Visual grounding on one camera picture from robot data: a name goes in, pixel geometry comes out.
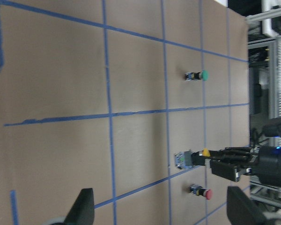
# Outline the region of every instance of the red cap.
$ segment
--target red cap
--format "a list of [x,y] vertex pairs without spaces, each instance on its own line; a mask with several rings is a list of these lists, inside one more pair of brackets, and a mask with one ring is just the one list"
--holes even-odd
[[206,191],[205,197],[206,197],[207,200],[210,200],[212,198],[212,190],[211,189]]

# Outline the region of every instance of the yellow tip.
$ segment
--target yellow tip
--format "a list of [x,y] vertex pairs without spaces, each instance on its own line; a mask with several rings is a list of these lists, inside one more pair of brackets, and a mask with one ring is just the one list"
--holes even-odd
[[207,148],[204,148],[203,149],[203,153],[202,153],[203,156],[207,156],[207,157],[210,157],[210,152]]

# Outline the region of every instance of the floor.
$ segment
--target floor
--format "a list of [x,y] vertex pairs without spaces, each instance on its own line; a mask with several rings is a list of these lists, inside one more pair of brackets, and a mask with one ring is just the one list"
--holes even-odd
[[248,178],[173,155],[249,144],[246,43],[213,0],[0,0],[0,224],[65,216],[89,187],[95,225],[229,224]]

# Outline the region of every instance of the green cap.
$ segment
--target green cap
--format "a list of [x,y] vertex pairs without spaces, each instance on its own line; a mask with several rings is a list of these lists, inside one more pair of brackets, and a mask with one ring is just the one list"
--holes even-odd
[[202,71],[202,78],[203,78],[203,81],[206,81],[208,79],[208,71],[207,70]]

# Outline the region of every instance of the blue grid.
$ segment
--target blue grid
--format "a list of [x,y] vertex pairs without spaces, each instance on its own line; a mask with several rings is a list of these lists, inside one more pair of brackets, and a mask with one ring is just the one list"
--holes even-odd
[[[76,17],[72,17],[72,16],[68,16],[68,15],[63,15],[63,14],[59,14],[59,13],[55,13],[52,11],[48,11],[48,10],[44,10],[44,9],[40,9],[40,8],[36,8],[36,7],[31,7],[31,6],[27,6],[27,5],[23,5],[23,4],[19,4],[19,3],[15,3],[15,2],[11,2],[8,0],[0,0],[0,5],[5,5],[5,6],[11,6],[11,7],[15,7],[15,8],[19,8],[19,9],[23,9],[23,10],[28,10],[28,11],[32,11],[35,13],[41,13],[41,14],[45,14],[48,16],[53,16],[53,17],[57,17],[57,18],[61,18],[61,19],[65,19],[65,20],[70,20],[73,22],[77,22],[77,23],[83,23],[83,24],[87,24],[90,26],[96,26],[96,27],[100,27],[103,28],[104,30],[104,54],[105,54],[105,66],[106,66],[106,87],[107,87],[107,100],[108,100],[108,113],[105,114],[93,114],[93,115],[79,115],[79,116],[69,116],[69,117],[55,117],[55,118],[44,118],[41,120],[36,120],[36,119],[29,119],[29,120],[25,120],[23,122],[20,123],[12,123],[12,124],[5,124],[4,126],[8,127],[8,126],[18,126],[18,125],[28,125],[28,124],[38,124],[38,123],[50,123],[50,122],[62,122],[62,121],[71,121],[71,120],[89,120],[89,119],[97,119],[97,118],[109,118],[109,135],[110,135],[110,151],[111,151],[111,176],[112,176],[112,199],[109,199],[107,201],[101,202],[97,205],[95,205],[95,208],[99,208],[102,207],[104,205],[113,204],[113,214],[114,214],[114,225],[117,224],[117,200],[125,198],[127,196],[130,196],[132,194],[135,194],[137,192],[140,192],[144,189],[147,189],[149,187],[152,187],[154,185],[157,185],[159,183],[168,181],[168,187],[169,187],[169,221],[170,221],[170,225],[172,222],[172,212],[171,212],[171,188],[170,188],[170,180],[174,177],[177,177],[181,174],[187,173],[191,170],[194,170],[198,167],[195,167],[193,169],[187,170],[187,171],[182,171],[179,173],[176,173],[174,175],[170,175],[170,134],[169,134],[169,113],[171,112],[179,112],[179,111],[191,111],[191,110],[203,110],[204,112],[204,147],[206,147],[207,145],[207,132],[206,132],[206,109],[210,109],[210,108],[223,108],[223,107],[228,107],[229,108],[229,129],[230,129],[230,133],[231,133],[231,108],[232,107],[238,107],[238,106],[243,106],[243,105],[248,105],[249,103],[243,103],[243,104],[231,104],[231,82],[230,82],[230,60],[237,60],[237,61],[242,61],[242,62],[247,62],[246,60],[243,59],[238,59],[235,57],[231,57],[230,56],[230,46],[229,46],[229,42],[230,42],[230,37],[229,37],[229,11],[227,8],[226,11],[226,18],[227,18],[227,45],[228,45],[228,55],[224,55],[224,54],[219,54],[216,52],[211,52],[208,50],[205,50],[203,47],[203,17],[202,17],[202,1],[199,0],[199,13],[200,13],[200,40],[201,40],[201,46],[200,48],[196,48],[196,47],[192,47],[192,46],[188,46],[188,45],[184,45],[184,44],[180,44],[180,43],[176,43],[176,42],[172,42],[169,40],[166,40],[166,36],[165,36],[165,21],[164,21],[164,2],[163,0],[161,0],[161,11],[162,11],[162,27],[163,27],[163,38],[156,38],[156,37],[152,37],[152,36],[148,36],[148,35],[144,35],[144,34],[140,34],[134,31],[129,31],[129,30],[125,30],[125,29],[121,29],[121,28],[116,28],[116,27],[112,27],[107,25],[107,21],[106,21],[106,4],[105,4],[105,0],[102,0],[102,10],[103,10],[103,24],[101,23],[97,23],[97,22],[92,22],[92,21],[87,21],[87,20],[83,20],[83,19],[79,19]],[[157,109],[157,110],[148,110],[148,111],[139,111],[139,112],[112,112],[112,107],[111,107],[111,93],[110,93],[110,74],[109,74],[109,56],[108,56],[108,30],[114,30],[117,32],[122,32],[122,33],[126,33],[129,35],[133,35],[133,36],[137,36],[137,37],[141,37],[141,38],[146,38],[146,39],[150,39],[150,40],[154,40],[154,41],[158,41],[158,42],[162,42],[163,44],[163,57],[164,57],[164,79],[165,79],[165,101],[166,101],[166,108],[165,109]],[[217,55],[220,57],[224,57],[228,59],[228,74],[229,74],[229,104],[228,105],[214,105],[214,106],[206,106],[206,97],[205,97],[205,83],[202,82],[202,92],[203,92],[203,106],[202,107],[189,107],[189,108],[175,108],[175,109],[169,109],[169,105],[168,105],[168,79],[167,79],[167,53],[166,53],[166,45],[175,45],[175,46],[179,46],[179,47],[183,47],[183,48],[187,48],[187,49],[192,49],[192,50],[196,50],[201,52],[201,64],[202,64],[202,69],[204,69],[205,65],[204,65],[204,54],[205,53],[209,53],[209,54],[213,54],[213,55]],[[4,57],[3,57],[3,49],[2,49],[2,34],[1,34],[1,27],[0,27],[0,70],[2,68],[4,64]],[[117,117],[117,116],[129,116],[129,115],[135,115],[135,114],[151,114],[151,113],[166,113],[166,129],[167,129],[167,158],[168,158],[168,177],[163,178],[161,180],[155,181],[151,184],[145,185],[143,187],[140,187],[138,189],[135,189],[133,191],[130,191],[128,193],[125,193],[123,195],[119,195],[116,196],[116,184],[115,184],[115,165],[114,165],[114,149],[113,149],[113,131],[112,131],[112,118],[113,117]],[[207,186],[207,174],[206,174],[206,170],[205,170],[205,186]],[[17,212],[17,206],[16,206],[16,192],[13,190],[11,192],[11,202],[12,202],[12,211],[13,211],[13,219],[14,219],[14,225],[18,225],[18,212]],[[208,220],[207,218],[212,215],[213,213],[215,213],[216,211],[218,211],[220,208],[222,208],[226,203],[224,203],[223,205],[219,206],[217,209],[215,209],[214,211],[212,211],[211,213],[208,214],[208,210],[207,210],[207,202],[206,202],[206,216],[204,218],[202,218],[200,221],[198,221],[195,224],[198,224],[200,222],[202,222],[203,220],[206,220],[206,224],[208,224]]]

